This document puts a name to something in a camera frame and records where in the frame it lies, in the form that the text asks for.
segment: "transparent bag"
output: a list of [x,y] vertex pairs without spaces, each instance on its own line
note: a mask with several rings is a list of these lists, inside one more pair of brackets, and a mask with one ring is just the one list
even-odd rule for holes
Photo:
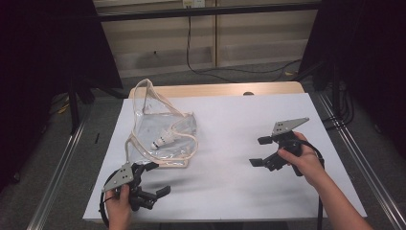
[[160,167],[187,167],[196,153],[196,120],[157,94],[150,80],[142,80],[132,92],[134,128],[125,142],[126,160],[154,162]]

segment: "white paper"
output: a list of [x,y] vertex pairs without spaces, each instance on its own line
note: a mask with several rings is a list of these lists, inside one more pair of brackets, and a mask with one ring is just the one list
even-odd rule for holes
[[[265,158],[278,145],[258,143],[276,122],[308,117],[294,130],[303,133],[326,160],[326,170],[355,209],[366,212],[307,94],[172,98],[180,111],[193,112],[199,150],[186,169],[156,169],[142,175],[143,190],[171,193],[152,210],[133,213],[135,221],[250,221],[317,218],[318,195],[303,177],[284,166],[269,172],[250,158]],[[99,202],[106,178],[125,161],[124,142],[133,127],[131,100],[125,100],[97,183],[83,218],[101,221]]]

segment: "metal frame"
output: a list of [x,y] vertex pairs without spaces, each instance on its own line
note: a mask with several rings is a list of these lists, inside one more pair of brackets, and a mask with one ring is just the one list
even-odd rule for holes
[[256,12],[296,12],[318,10],[322,2],[308,3],[289,3],[289,4],[268,4],[257,6],[237,6],[237,7],[211,7],[211,8],[193,8],[193,9],[176,9],[165,11],[138,11],[138,12],[120,12],[120,13],[99,13],[98,15],[74,15],[70,17],[60,17],[56,20],[67,20],[69,22],[108,22],[108,21],[126,21],[154,18],[171,18],[171,17],[189,17],[189,16],[206,16],[220,14],[239,14],[239,13],[256,13]]
[[[320,102],[326,110],[326,113],[334,117],[334,111],[332,109],[332,103],[329,100],[326,94],[318,94]],[[396,230],[406,229],[406,220],[403,217],[403,214],[400,212],[397,207],[394,199],[389,194],[388,190],[384,187],[382,182],[377,177],[376,173],[373,171],[370,163],[365,157],[362,150],[358,147],[355,140],[352,138],[349,130],[340,120],[332,120],[338,133],[343,139],[345,145],[347,146],[352,158],[357,164],[359,170],[364,175],[367,183],[370,185],[370,188],[381,205],[383,211],[386,213],[389,221],[392,223],[392,226]]]
[[90,104],[83,109],[82,120],[79,123],[76,132],[69,138],[65,151],[63,152],[59,164],[57,165],[54,172],[54,175],[50,183],[48,184],[47,189],[45,190],[44,196],[36,207],[34,216],[32,217],[27,230],[40,230],[44,227],[45,221],[47,220],[47,217],[56,199],[57,191],[59,190],[60,184],[62,183],[62,178],[64,177],[65,172],[69,167],[69,162],[72,159],[72,155],[75,153],[75,149],[80,140],[84,125],[89,119],[92,107],[93,105]]

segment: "beige wall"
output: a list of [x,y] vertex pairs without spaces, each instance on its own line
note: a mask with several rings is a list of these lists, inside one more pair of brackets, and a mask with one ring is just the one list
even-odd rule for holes
[[[142,0],[154,3],[128,4],[120,6],[114,1],[113,7],[98,7],[99,13],[106,12],[148,12],[181,9],[182,1]],[[219,6],[242,6],[278,4],[305,0],[217,0]],[[206,7],[213,6],[215,0],[206,1]],[[229,46],[259,45],[272,42],[306,40],[309,37],[316,11],[285,11],[248,13],[192,18],[191,48],[209,47],[213,62],[221,65],[219,53]],[[186,17],[146,19],[134,21],[103,22],[106,37],[113,55],[144,53],[153,51],[185,50],[189,21]]]

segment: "black cable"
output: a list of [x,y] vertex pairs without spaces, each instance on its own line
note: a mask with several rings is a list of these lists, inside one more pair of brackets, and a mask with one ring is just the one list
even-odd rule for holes
[[[327,84],[326,89],[332,90],[332,82],[330,82],[330,83]],[[345,91],[346,91],[346,90],[340,89],[340,92],[344,92],[343,95],[345,95]],[[343,104],[344,104],[344,102],[345,102],[345,97],[344,97],[344,96],[341,97],[341,101],[342,101],[342,102],[341,102],[341,105],[342,105],[342,106],[340,107],[340,114],[343,114],[343,115],[344,115],[344,114],[347,113],[347,111],[346,111],[345,108],[343,107]],[[322,122],[323,122],[323,123],[325,123],[325,122],[330,122],[330,121],[335,120],[335,119],[341,120],[342,118],[341,118],[340,116],[337,116],[336,114],[333,114],[332,116],[329,116],[329,117],[323,119]]]
[[[116,174],[117,171],[114,171],[113,173],[111,173],[110,176],[108,176],[107,180],[105,181],[104,185],[107,184],[107,182]],[[111,196],[107,199],[104,199],[104,193],[101,193],[101,202],[99,203],[99,212],[101,213],[101,219],[104,222],[104,225],[108,228],[109,226],[109,221],[108,221],[108,217],[107,214],[105,213],[105,208],[104,208],[104,203],[113,198],[114,196]]]
[[249,70],[241,70],[241,69],[235,69],[235,68],[212,68],[212,69],[207,69],[207,70],[194,70],[191,67],[190,59],[189,59],[189,57],[190,57],[189,52],[190,52],[190,48],[191,48],[191,39],[192,39],[192,18],[189,17],[188,46],[186,49],[186,62],[188,64],[189,69],[197,75],[211,76],[211,77],[218,78],[218,79],[232,82],[232,83],[237,83],[237,82],[233,81],[233,80],[228,80],[228,79],[222,78],[218,75],[208,74],[208,72],[211,72],[211,71],[238,71],[238,72],[249,73],[249,74],[269,74],[269,73],[273,73],[273,72],[277,72],[277,71],[281,70],[281,73],[279,74],[279,76],[277,78],[271,80],[271,81],[277,81],[278,79],[280,79],[282,77],[284,70],[289,65],[302,61],[301,59],[296,59],[296,60],[286,63],[283,67],[273,69],[273,70],[267,70],[267,71],[249,71]]
[[[322,164],[323,169],[325,168],[325,159],[323,158],[323,155],[313,145],[311,145],[310,143],[308,143],[307,141],[304,141],[304,140],[289,140],[286,142],[287,143],[298,143],[298,144],[310,147],[311,149],[314,150],[314,152],[316,152],[317,158],[319,158],[319,161]],[[318,208],[318,212],[317,212],[317,229],[322,230],[322,227],[323,227],[323,202],[319,196],[319,208]]]
[[326,65],[326,62],[321,60],[321,61],[313,64],[312,66],[308,67],[300,75],[296,76],[292,81],[302,81],[305,78],[307,78],[308,76],[310,76],[311,74],[313,74],[313,72],[318,71],[325,65]]
[[355,112],[354,104],[353,104],[352,95],[349,93],[348,89],[344,90],[342,104],[343,104],[343,107],[344,107],[343,109],[344,109],[345,113],[343,113],[343,116],[341,118],[333,115],[327,119],[324,119],[324,121],[331,120],[334,122],[334,120],[340,120],[341,122],[334,126],[326,127],[326,130],[333,130],[337,127],[345,127],[353,121],[354,112]]

